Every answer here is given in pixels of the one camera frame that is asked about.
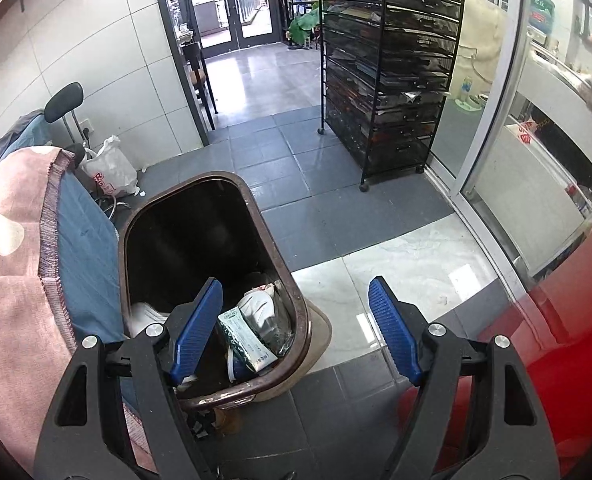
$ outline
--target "polished concrete floor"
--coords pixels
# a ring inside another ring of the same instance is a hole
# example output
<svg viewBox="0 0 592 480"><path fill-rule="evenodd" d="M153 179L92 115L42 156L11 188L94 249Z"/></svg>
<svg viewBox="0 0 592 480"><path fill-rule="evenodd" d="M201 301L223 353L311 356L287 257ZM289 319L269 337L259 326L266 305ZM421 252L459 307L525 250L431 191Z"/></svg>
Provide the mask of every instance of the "polished concrete floor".
<svg viewBox="0 0 592 480"><path fill-rule="evenodd" d="M207 59L216 128L320 104L320 51L274 43Z"/></svg>
<svg viewBox="0 0 592 480"><path fill-rule="evenodd" d="M254 62L272 60L247 57L247 68ZM484 253L426 175L360 192L358 167L333 132L316 133L319 120L319 107L309 106L219 128L209 146L140 173L144 196L127 199L136 206L205 171L238 174L301 292L332 323L309 375L275 399L238 408L236 433L199 442L227 480L279 480L292 470L304 480L380 478L410 384L374 323L374 276L458 336L475 338L508 307Z"/></svg>

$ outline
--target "wall socket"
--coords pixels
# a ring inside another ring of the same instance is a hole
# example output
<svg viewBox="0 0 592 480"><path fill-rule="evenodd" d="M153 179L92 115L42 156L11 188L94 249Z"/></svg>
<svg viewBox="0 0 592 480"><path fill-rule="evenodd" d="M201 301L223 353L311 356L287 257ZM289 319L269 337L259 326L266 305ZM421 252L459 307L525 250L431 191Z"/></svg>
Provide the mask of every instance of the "wall socket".
<svg viewBox="0 0 592 480"><path fill-rule="evenodd" d="M85 119L84 121L80 121L80 129L84 131L85 128L88 128L89 131L87 132L87 136L91 137L93 134L93 126L89 119Z"/></svg>

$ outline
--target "pink fabric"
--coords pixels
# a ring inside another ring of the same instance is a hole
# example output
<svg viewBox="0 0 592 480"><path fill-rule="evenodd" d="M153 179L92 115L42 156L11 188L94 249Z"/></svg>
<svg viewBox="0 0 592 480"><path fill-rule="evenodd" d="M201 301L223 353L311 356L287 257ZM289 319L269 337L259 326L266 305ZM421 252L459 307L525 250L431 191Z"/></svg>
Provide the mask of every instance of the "pink fabric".
<svg viewBox="0 0 592 480"><path fill-rule="evenodd" d="M37 146L0 163L0 440L29 473L76 348L58 276L58 189L72 160ZM127 415L138 462L153 469L141 424Z"/></svg>

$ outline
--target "metal screw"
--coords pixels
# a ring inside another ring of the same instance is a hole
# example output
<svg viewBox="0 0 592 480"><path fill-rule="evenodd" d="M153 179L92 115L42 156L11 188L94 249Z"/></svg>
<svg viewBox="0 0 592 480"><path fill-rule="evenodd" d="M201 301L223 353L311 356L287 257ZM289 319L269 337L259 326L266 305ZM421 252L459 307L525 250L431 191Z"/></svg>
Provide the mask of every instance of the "metal screw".
<svg viewBox="0 0 592 480"><path fill-rule="evenodd" d="M429 333L431 335L440 337L441 335L445 335L445 332L447 332L447 329L440 323L432 323L431 325L429 325Z"/></svg>
<svg viewBox="0 0 592 480"><path fill-rule="evenodd" d="M98 343L98 338L95 335L88 335L82 340L83 348L93 348Z"/></svg>
<svg viewBox="0 0 592 480"><path fill-rule="evenodd" d="M504 335L497 335L494 337L494 343L496 343L500 348L507 348L510 344L509 338Z"/></svg>
<svg viewBox="0 0 592 480"><path fill-rule="evenodd" d="M149 325L146 329L144 329L144 332L149 337L156 337L156 336L160 335L164 329L165 329L165 327L163 327L160 323L153 323L153 324Z"/></svg>

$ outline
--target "white door frame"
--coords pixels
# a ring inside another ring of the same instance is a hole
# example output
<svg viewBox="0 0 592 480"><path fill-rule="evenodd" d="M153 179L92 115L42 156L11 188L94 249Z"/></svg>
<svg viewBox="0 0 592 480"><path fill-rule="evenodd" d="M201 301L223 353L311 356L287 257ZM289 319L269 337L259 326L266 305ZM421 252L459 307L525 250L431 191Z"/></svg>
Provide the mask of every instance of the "white door frame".
<svg viewBox="0 0 592 480"><path fill-rule="evenodd" d="M476 210L465 199L462 191L484 150L487 139L495 138L514 100L524 59L529 50L527 36L529 10L530 0L508 0L506 30L494 82L476 134L458 174L454 177L437 157L430 155L428 159L428 176L448 198L460 219L476 238L514 303L517 300L525 300L527 292L524 285L505 251Z"/></svg>

